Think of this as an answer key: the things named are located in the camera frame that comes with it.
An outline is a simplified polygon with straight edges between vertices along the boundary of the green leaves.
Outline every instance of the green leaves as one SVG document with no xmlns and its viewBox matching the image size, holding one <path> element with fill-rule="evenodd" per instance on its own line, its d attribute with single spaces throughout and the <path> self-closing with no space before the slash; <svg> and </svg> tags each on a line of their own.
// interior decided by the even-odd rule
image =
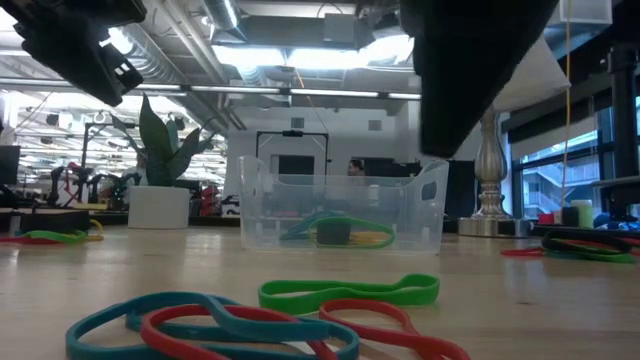
<svg viewBox="0 0 640 360">
<path fill-rule="evenodd" d="M 140 148 L 138 147 L 138 143 L 127 133 L 127 126 L 124 121 L 118 119 L 115 115 L 111 114 L 111 123 L 113 123 L 113 127 L 122 131 L 124 133 L 125 138 L 129 141 L 129 145 L 136 151 L 136 153 L 140 154 Z"/>
<path fill-rule="evenodd" d="M 205 150 L 207 150 L 207 146 L 209 146 L 214 136 L 216 136 L 216 133 L 211 133 L 209 134 L 209 137 L 206 140 L 200 141 L 200 143 L 198 143 L 198 152 L 196 154 L 201 154 Z"/>
<path fill-rule="evenodd" d="M 147 182 L 151 186 L 173 186 L 176 179 L 171 176 L 167 163 L 160 158 L 158 153 L 149 151 L 147 156 Z"/>
<path fill-rule="evenodd" d="M 149 98 L 144 94 L 140 109 L 140 137 L 147 153 L 155 153 L 162 161 L 167 162 L 173 157 L 169 131 L 162 119 L 151 110 Z"/>
<path fill-rule="evenodd" d="M 169 161 L 168 168 L 171 176 L 177 179 L 189 168 L 191 158 L 198 152 L 198 140 L 200 140 L 200 129 L 193 130 L 182 143 L 182 147 L 173 155 Z"/>
<path fill-rule="evenodd" d="M 138 145 L 127 133 L 124 122 L 112 115 L 113 126 L 122 131 L 131 146 L 140 153 Z M 173 186 L 175 180 L 184 174 L 189 168 L 191 158 L 207 148 L 211 143 L 215 132 L 208 138 L 200 141 L 202 129 L 193 130 L 179 146 L 178 128 L 173 120 L 165 125 L 162 119 L 151 109 L 149 98 L 144 95 L 142 108 L 140 109 L 140 137 L 147 153 L 147 180 L 151 186 Z"/>
<path fill-rule="evenodd" d="M 211 122 L 211 120 L 213 120 L 213 118 L 207 120 L 207 122 L 205 122 L 204 124 L 202 124 L 202 129 L 205 129 L 207 127 L 207 125 L 209 125 L 209 123 Z M 211 142 L 211 140 L 213 140 L 213 137 L 216 136 L 215 132 L 211 132 L 209 134 L 209 137 L 206 140 L 202 140 L 200 141 L 200 143 L 198 143 L 198 152 L 196 152 L 196 154 L 201 154 L 203 153 L 205 150 L 207 150 L 207 146 L 209 145 L 209 143 Z"/>
<path fill-rule="evenodd" d="M 179 139 L 178 139 L 178 126 L 176 122 L 169 119 L 167 121 L 167 131 L 169 132 L 169 144 L 171 145 L 171 151 L 175 154 L 180 147 Z"/>
</svg>

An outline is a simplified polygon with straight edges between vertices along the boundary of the wooden table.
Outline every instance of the wooden table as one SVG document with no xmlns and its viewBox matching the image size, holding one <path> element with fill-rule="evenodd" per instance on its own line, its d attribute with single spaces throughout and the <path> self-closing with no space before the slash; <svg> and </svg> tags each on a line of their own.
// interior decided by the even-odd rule
<svg viewBox="0 0 640 360">
<path fill-rule="evenodd" d="M 395 282 L 413 272 L 442 280 L 437 304 L 409 309 L 423 334 L 454 341 L 473 359 L 638 359 L 640 276 L 636 265 L 504 259 L 509 240 L 449 236 L 440 256 L 255 253 L 238 229 L 133 231 L 108 228 L 102 243 L 0 246 L 0 359 L 64 359 L 64 333 L 78 319 L 149 292 L 201 291 L 257 305 L 273 279 Z M 347 319 L 393 327 L 368 313 Z M 139 342 L 116 321 L 83 340 Z M 364 347 L 368 359 L 410 359 Z"/>
</svg>

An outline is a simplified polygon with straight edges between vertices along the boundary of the white planter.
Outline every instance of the white planter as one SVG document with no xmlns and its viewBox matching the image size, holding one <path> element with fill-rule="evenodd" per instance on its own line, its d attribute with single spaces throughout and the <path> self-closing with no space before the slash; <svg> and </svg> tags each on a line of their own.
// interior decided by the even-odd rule
<svg viewBox="0 0 640 360">
<path fill-rule="evenodd" d="M 190 198 L 187 189 L 134 186 L 129 198 L 129 228 L 186 229 Z"/>
</svg>

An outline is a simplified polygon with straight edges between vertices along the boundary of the clear plastic bin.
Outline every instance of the clear plastic bin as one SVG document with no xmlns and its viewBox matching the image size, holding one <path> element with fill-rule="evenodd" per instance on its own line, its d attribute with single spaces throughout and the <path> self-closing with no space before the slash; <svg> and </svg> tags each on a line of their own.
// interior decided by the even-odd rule
<svg viewBox="0 0 640 360">
<path fill-rule="evenodd" d="M 449 164 L 414 178 L 277 175 L 239 159 L 244 245 L 253 250 L 438 253 Z"/>
</svg>

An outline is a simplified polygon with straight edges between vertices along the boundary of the yellow wire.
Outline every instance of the yellow wire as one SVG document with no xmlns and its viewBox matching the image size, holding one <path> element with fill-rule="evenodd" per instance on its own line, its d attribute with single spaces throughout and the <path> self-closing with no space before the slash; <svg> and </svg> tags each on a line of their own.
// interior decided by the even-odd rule
<svg viewBox="0 0 640 360">
<path fill-rule="evenodd" d="M 298 80 L 300 81 L 300 85 L 302 85 L 302 88 L 304 89 L 304 82 L 302 81 L 302 76 L 300 76 L 300 73 L 298 72 L 298 69 L 296 70 L 296 75 L 298 76 Z M 316 110 L 316 106 L 313 104 L 313 100 L 311 100 L 311 96 L 307 96 L 307 100 L 309 100 L 309 104 L 311 104 L 311 107 L 313 108 L 313 112 L 316 113 L 316 116 L 318 117 L 318 120 L 320 120 L 320 123 L 322 123 L 322 126 L 324 127 L 324 130 L 327 132 L 327 134 L 329 133 L 329 129 L 327 129 L 327 125 L 325 125 L 324 121 L 322 120 L 322 117 L 320 116 L 320 114 L 318 114 L 318 110 Z"/>
<path fill-rule="evenodd" d="M 100 224 L 98 222 L 98 220 L 93 220 L 91 219 L 91 224 L 93 224 L 97 229 L 98 229 L 98 235 L 89 235 L 87 234 L 87 237 L 84 238 L 85 241 L 102 241 L 104 240 L 104 236 L 102 235 L 104 233 L 104 228 L 102 227 L 102 224 Z"/>
<path fill-rule="evenodd" d="M 566 31 L 566 50 L 567 50 L 567 81 L 569 87 L 566 91 L 566 106 L 567 106 L 567 120 L 565 124 L 565 140 L 564 140 L 564 158 L 562 160 L 562 197 L 560 198 L 560 211 L 564 211 L 564 197 L 566 195 L 566 181 L 567 181 L 567 163 L 569 160 L 569 128 L 571 125 L 571 11 L 572 0 L 567 2 L 567 31 Z"/>
</svg>

